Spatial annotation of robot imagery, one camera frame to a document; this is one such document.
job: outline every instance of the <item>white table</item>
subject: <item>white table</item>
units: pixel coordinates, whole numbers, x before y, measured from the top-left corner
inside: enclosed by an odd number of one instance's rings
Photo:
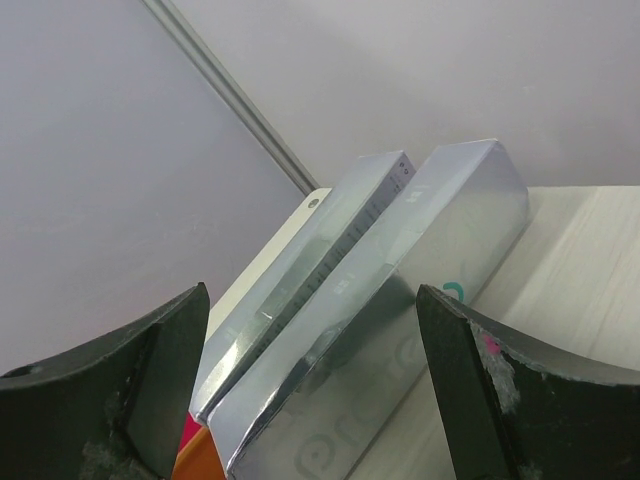
[[[640,369],[640,187],[530,189],[531,223],[476,298],[489,317],[570,352]],[[350,480],[453,480],[426,373]]]

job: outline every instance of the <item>silver box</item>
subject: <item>silver box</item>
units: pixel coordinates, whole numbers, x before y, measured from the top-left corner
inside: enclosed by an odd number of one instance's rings
[[[469,302],[525,226],[494,140],[438,148],[208,418],[233,479],[343,479],[426,365],[415,292]]]
[[[402,152],[359,158],[205,343],[189,411],[209,413],[413,177]]]

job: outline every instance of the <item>box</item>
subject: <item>box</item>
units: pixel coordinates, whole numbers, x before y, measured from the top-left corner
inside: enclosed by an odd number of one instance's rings
[[[207,340],[189,411],[209,413],[415,173],[402,152],[358,159]]]
[[[208,415],[227,477],[343,479],[426,366],[417,287],[469,302],[527,217],[497,141],[438,148]]]

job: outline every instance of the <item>red object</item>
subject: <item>red object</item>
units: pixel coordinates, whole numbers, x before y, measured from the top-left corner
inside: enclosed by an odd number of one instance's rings
[[[182,450],[189,440],[191,440],[196,433],[200,430],[200,425],[193,421],[191,415],[187,414],[187,421],[184,424],[184,432],[182,433],[182,440],[180,440],[180,449]]]

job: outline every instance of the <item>white wall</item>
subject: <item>white wall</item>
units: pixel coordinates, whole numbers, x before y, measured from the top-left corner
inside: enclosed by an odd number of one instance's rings
[[[640,2],[174,0],[321,184],[498,137],[529,184],[640,184]]]
[[[142,2],[4,2],[0,65],[0,374],[216,301],[303,199]]]

